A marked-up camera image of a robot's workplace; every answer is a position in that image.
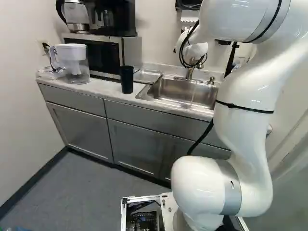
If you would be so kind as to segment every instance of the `microwave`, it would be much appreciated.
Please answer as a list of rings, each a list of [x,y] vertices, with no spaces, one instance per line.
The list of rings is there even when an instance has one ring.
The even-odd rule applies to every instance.
[[[87,45],[90,74],[94,77],[120,79],[120,67],[142,67],[141,37],[112,37],[93,34],[63,33],[65,43]]]

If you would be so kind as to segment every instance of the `gray carpet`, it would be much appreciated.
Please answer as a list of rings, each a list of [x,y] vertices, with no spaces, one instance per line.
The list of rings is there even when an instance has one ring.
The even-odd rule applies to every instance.
[[[120,199],[169,192],[68,153],[0,221],[32,231],[120,231]]]

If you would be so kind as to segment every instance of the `appliance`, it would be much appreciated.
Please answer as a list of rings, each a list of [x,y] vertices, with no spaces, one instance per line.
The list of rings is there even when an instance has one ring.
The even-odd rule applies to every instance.
[[[135,0],[87,0],[90,33],[99,35],[137,36]]]
[[[83,1],[57,0],[56,10],[71,32],[87,33],[89,31],[89,16]]]
[[[51,64],[65,70],[69,83],[84,84],[90,80],[87,46],[84,44],[58,44],[50,47]]]
[[[91,34],[63,33],[65,43],[80,43],[88,47],[90,74],[120,79],[120,67],[142,67],[141,37],[112,37]]]

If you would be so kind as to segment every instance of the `electrical outlet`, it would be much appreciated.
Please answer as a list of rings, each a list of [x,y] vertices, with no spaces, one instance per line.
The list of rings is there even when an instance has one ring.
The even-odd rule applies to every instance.
[[[47,40],[44,40],[44,39],[37,40],[37,42],[38,42],[38,47],[39,47],[41,55],[49,54],[49,48],[44,47],[45,43],[50,45],[49,42]]]

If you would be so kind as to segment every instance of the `white countertop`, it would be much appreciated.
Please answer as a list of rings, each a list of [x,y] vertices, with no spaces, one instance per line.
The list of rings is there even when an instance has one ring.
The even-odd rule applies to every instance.
[[[153,109],[161,112],[172,113],[175,115],[186,116],[194,119],[200,119],[203,121],[211,121],[213,118],[213,112],[209,111],[208,113],[205,112],[198,112],[193,111],[191,109],[185,108],[177,108],[172,106],[163,105],[160,103],[146,101],[141,99],[136,99],[135,97],[139,94],[139,92],[146,86],[145,84],[141,83],[134,83],[134,89],[132,94],[123,94],[121,89],[121,84],[108,81],[108,80],[101,80],[96,78],[90,78],[90,82],[87,84],[76,85],[76,84],[68,84],[62,79],[57,80],[50,80],[44,78],[37,78],[37,82],[53,87],[62,88],[65,90],[71,90],[78,93],[83,93],[107,100],[112,100],[121,103],[127,103],[134,106],[139,106],[143,108]]]

